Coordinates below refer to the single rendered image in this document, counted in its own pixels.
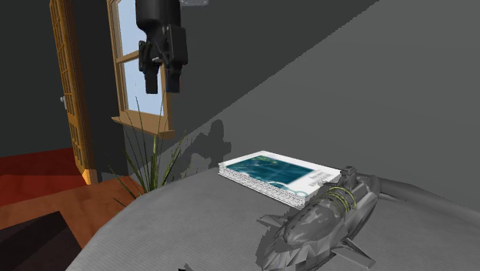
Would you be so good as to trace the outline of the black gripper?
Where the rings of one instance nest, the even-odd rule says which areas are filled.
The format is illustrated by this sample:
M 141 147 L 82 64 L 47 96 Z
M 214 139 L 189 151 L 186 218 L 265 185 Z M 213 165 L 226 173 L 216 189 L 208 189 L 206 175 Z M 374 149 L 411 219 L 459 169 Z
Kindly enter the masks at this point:
M 158 70 L 165 59 L 166 92 L 178 93 L 182 66 L 188 64 L 186 31 L 180 26 L 181 2 L 135 0 L 135 15 L 136 25 L 146 34 L 146 41 L 138 42 L 138 69 L 144 74 L 145 92 L 158 93 Z

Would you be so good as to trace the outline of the wooden framed window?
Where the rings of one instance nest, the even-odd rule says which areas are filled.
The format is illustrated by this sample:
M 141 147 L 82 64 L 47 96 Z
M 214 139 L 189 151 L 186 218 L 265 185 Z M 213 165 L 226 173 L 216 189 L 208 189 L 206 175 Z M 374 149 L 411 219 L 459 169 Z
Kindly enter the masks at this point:
M 135 0 L 106 0 L 106 7 L 119 109 L 112 120 L 152 136 L 173 138 L 165 68 L 158 71 L 156 94 L 146 92 L 145 76 L 138 68 L 138 42 L 146 40 L 146 34 L 136 25 Z

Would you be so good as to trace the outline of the wooden panelled door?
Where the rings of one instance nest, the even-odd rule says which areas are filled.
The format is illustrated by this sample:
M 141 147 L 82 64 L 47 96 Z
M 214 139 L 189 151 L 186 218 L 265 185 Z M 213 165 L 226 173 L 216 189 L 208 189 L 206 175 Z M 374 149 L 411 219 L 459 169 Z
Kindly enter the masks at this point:
M 49 0 L 58 66 L 75 164 L 88 185 L 98 184 L 72 0 Z

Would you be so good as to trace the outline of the green grass plant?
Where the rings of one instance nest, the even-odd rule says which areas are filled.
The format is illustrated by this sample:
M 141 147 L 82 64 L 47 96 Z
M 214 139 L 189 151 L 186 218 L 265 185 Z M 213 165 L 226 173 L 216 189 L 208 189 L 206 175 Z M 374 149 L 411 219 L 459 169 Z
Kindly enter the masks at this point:
M 164 139 L 175 135 L 175 132 L 170 129 L 168 110 L 165 107 L 168 97 L 164 92 L 145 94 L 144 97 L 148 100 L 147 110 L 144 112 L 137 104 L 136 110 L 125 110 L 127 122 L 121 123 L 133 131 L 132 136 L 128 133 L 124 134 L 131 151 L 123 149 L 122 157 L 105 155 L 113 162 L 125 160 L 128 163 L 134 173 L 133 176 L 128 174 L 121 176 L 112 167 L 108 169 L 133 199 L 164 186 L 181 154 L 181 144 L 178 143 L 165 171 L 160 172 L 160 155 Z

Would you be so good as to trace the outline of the book with teal cover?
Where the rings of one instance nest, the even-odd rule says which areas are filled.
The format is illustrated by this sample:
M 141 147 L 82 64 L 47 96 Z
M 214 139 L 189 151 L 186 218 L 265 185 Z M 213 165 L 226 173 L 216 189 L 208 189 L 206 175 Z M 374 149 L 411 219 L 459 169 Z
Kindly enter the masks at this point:
M 221 162 L 218 169 L 220 176 L 296 209 L 341 177 L 338 169 L 265 150 Z

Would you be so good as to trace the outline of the grey bed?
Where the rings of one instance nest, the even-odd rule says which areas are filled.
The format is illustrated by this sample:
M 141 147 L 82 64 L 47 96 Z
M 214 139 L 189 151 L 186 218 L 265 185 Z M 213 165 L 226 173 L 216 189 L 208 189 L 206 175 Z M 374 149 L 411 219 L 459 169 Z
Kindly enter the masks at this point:
M 371 271 L 480 271 L 480 212 L 385 179 L 385 198 L 354 241 Z M 210 169 L 138 197 L 66 271 L 261 271 L 274 229 L 294 209 Z

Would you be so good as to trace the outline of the grey finned toy craft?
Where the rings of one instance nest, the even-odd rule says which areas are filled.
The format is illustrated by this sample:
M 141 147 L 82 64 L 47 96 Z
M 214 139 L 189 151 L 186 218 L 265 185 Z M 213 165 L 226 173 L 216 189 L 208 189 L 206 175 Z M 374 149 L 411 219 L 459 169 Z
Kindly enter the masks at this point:
M 377 176 L 347 166 L 337 183 L 327 182 L 296 214 L 260 218 L 278 229 L 259 258 L 262 271 L 318 271 L 334 256 L 371 269 L 375 261 L 353 239 L 375 209 L 381 187 Z

